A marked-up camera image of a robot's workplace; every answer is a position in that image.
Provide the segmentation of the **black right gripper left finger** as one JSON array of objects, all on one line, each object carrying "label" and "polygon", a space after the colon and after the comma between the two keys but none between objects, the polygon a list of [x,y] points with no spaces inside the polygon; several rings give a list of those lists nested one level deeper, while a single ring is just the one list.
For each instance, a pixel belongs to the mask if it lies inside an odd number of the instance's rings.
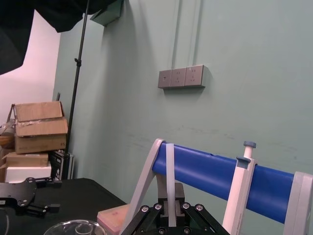
[{"label": "black right gripper left finger", "polygon": [[158,201],[152,207],[140,206],[121,232],[122,235],[168,235],[169,228],[161,222],[167,206],[166,190],[158,190]]}]

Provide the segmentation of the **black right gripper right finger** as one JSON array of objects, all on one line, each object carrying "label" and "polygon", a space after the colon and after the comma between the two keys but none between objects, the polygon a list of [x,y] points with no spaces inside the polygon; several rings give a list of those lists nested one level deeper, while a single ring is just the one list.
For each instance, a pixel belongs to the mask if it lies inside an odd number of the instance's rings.
[{"label": "black right gripper right finger", "polygon": [[205,209],[185,201],[184,191],[175,193],[176,235],[228,235],[229,232]]}]

